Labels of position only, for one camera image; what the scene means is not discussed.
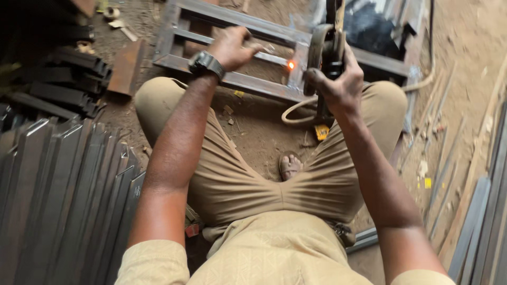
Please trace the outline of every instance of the dirt floor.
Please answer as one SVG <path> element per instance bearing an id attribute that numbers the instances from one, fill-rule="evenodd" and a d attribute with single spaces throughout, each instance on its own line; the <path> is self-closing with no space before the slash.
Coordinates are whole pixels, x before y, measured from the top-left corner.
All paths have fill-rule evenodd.
<path id="1" fill-rule="evenodd" d="M 243 0 L 236 0 L 240 5 Z M 291 25 L 304 28 L 304 19 L 307 12 L 307 0 L 250 0 L 249 14 L 282 25 Z M 110 0 L 110 5 L 116 5 L 122 12 L 122 18 L 148 43 L 149 59 L 153 55 L 159 21 L 157 15 L 163 13 L 163 4 L 151 0 Z M 221 6 L 234 9 L 230 0 L 221 0 Z M 94 48 L 98 55 L 106 62 L 113 64 L 115 53 L 128 39 L 119 30 L 111 30 L 101 15 L 93 18 L 97 41 Z M 503 0 L 445 0 L 437 1 L 434 28 L 434 46 L 437 59 L 437 74 L 443 73 L 447 78 L 454 62 L 458 68 L 451 85 L 447 101 L 442 111 L 443 125 L 448 126 L 447 143 L 444 158 L 447 157 L 452 140 L 456 135 L 462 116 L 466 116 L 466 125 L 461 138 L 458 140 L 458 149 L 455 158 L 459 157 L 459 166 L 456 179 L 451 186 L 451 192 L 444 215 L 441 217 L 433 245 L 438 251 L 447 234 L 464 187 L 468 166 L 472 158 L 474 141 L 479 132 L 486 105 L 489 101 L 499 67 L 505 56 L 507 46 L 507 8 Z M 429 69 L 427 48 L 423 50 L 421 66 L 427 73 Z M 275 81 L 283 80 L 276 70 L 263 69 L 252 66 L 243 72 L 268 78 Z M 142 68 L 138 78 L 137 87 L 157 76 L 171 76 L 166 70 L 158 67 Z M 414 112 L 414 123 L 421 117 L 422 110 L 427 102 L 431 88 L 420 91 Z M 135 115 L 133 100 L 128 98 L 109 98 L 110 104 L 101 118 L 101 122 L 121 126 L 122 136 L 131 146 L 135 147 L 142 158 L 143 166 L 148 163 L 148 157 L 142 153 L 143 147 L 149 147 Z M 294 129 L 285 126 L 280 116 L 287 109 L 286 104 L 272 100 L 262 99 L 246 94 L 243 98 L 234 95 L 233 90 L 219 88 L 216 92 L 212 107 L 217 114 L 221 114 L 224 105 L 229 105 L 234 114 L 232 117 L 236 124 L 230 126 L 225 118 L 219 115 L 223 122 L 224 131 L 238 146 L 238 151 L 245 160 L 263 177 L 279 181 L 278 156 L 285 150 L 295 150 L 303 160 L 312 152 L 314 147 L 302 146 L 306 139 L 313 145 L 316 141 L 312 130 Z M 407 144 L 412 140 L 410 135 L 404 137 L 404 147 L 401 158 L 405 156 Z M 428 162 L 426 177 L 433 177 L 437 167 L 437 159 L 441 149 L 442 140 L 433 139 L 429 151 L 421 155 L 423 143 L 421 139 L 415 140 L 414 153 L 405 166 L 402 178 L 410 193 L 416 200 L 419 208 L 426 207 L 429 199 L 429 190 L 424 188 L 423 181 L 418 181 L 417 169 L 421 160 Z M 481 162 L 477 167 L 475 177 L 486 173 L 486 156 L 489 139 L 486 139 Z M 447 171 L 444 183 L 447 185 L 451 168 Z M 437 197 L 436 205 L 442 200 L 443 192 Z M 432 211 L 431 220 L 436 211 Z M 354 220 L 352 227 L 362 231 L 373 227 L 373 221 L 364 207 Z M 367 277 L 375 285 L 384 284 L 382 260 L 377 246 L 363 250 L 349 257 L 352 268 Z"/>

